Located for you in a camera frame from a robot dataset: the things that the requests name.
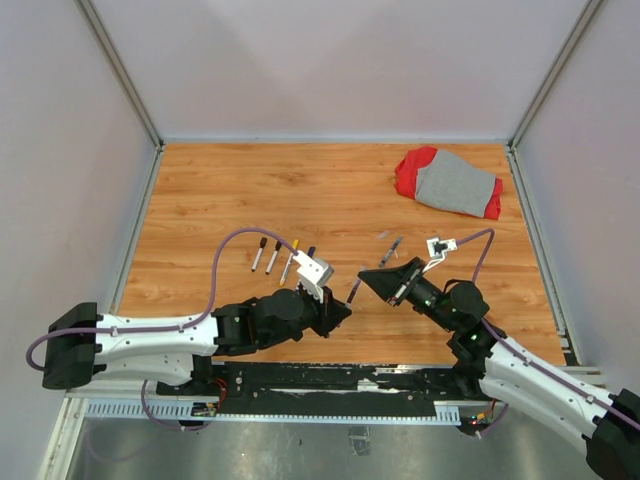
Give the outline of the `purple marker pen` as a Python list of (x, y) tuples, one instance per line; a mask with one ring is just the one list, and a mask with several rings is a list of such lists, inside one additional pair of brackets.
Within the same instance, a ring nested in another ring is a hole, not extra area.
[(351, 288), (351, 290), (349, 292), (349, 295), (347, 296), (347, 300), (345, 302), (345, 305), (347, 307), (351, 308), (351, 305), (353, 304), (353, 301), (354, 301), (355, 296), (357, 294), (357, 291), (358, 291), (358, 289), (360, 287), (360, 284), (361, 284), (361, 279), (359, 278), (359, 274), (358, 274), (356, 276), (354, 282), (353, 282), (353, 285), (352, 285), (352, 288)]

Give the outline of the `white marker black cap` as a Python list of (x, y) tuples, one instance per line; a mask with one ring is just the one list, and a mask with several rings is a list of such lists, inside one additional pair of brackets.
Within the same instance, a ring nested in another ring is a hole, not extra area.
[(266, 237), (262, 237), (260, 239), (259, 245), (258, 245), (258, 249), (257, 249), (255, 258), (254, 258), (252, 266), (251, 266), (251, 271), (252, 272), (255, 272), (257, 270), (267, 243), (268, 243), (268, 239)]

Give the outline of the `white marker yellow end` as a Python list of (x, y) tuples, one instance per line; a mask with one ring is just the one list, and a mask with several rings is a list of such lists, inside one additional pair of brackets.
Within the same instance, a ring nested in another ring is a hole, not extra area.
[(292, 263), (293, 263), (293, 259), (296, 256), (296, 252), (298, 250), (298, 246), (299, 246), (299, 239), (294, 239), (294, 241), (292, 243), (293, 250), (290, 251), (290, 253), (289, 253), (289, 256), (288, 256), (287, 261), (285, 263), (284, 270), (283, 270), (283, 272), (281, 274), (281, 277), (280, 277), (279, 286), (281, 286), (281, 287), (284, 286), (285, 283), (286, 283), (287, 276), (288, 276), (288, 274), (290, 272), (290, 269), (291, 269), (291, 266), (292, 266)]

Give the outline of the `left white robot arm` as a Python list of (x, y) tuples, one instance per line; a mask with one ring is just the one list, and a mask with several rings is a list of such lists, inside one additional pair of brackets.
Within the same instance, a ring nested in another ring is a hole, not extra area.
[(212, 388), (214, 371), (199, 359), (253, 354), (299, 341), (307, 330), (328, 337), (350, 314), (329, 289), (322, 299), (304, 289), (279, 289), (205, 317), (120, 317), (83, 302), (49, 327), (42, 385), (69, 390), (95, 379), (148, 380), (200, 396)]

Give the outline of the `white whiteboard marker pen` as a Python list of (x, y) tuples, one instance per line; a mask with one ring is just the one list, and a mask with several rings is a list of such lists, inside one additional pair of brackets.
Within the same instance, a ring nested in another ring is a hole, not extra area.
[(266, 269), (265, 269), (265, 274), (266, 275), (270, 275), (271, 274), (271, 272), (272, 272), (272, 270), (274, 268), (274, 264), (275, 264), (275, 262), (276, 262), (276, 260), (278, 258), (279, 253), (280, 253), (281, 248), (282, 248), (282, 242), (279, 241), (279, 240), (276, 241), (276, 244), (274, 246), (274, 250), (273, 250), (273, 252), (271, 254), (271, 257), (269, 258), (268, 264), (267, 264)]

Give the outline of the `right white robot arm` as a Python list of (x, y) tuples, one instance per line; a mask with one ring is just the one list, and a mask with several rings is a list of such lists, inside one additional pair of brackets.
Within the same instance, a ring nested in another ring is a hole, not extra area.
[(453, 387), (460, 397), (474, 400), (483, 393), (535, 419), (582, 451), (602, 479), (638, 478), (638, 394), (612, 393), (542, 360), (488, 322), (489, 306), (474, 282), (453, 279), (438, 288), (425, 271), (415, 257), (358, 277), (386, 303), (408, 302), (450, 333), (447, 345), (458, 369)]

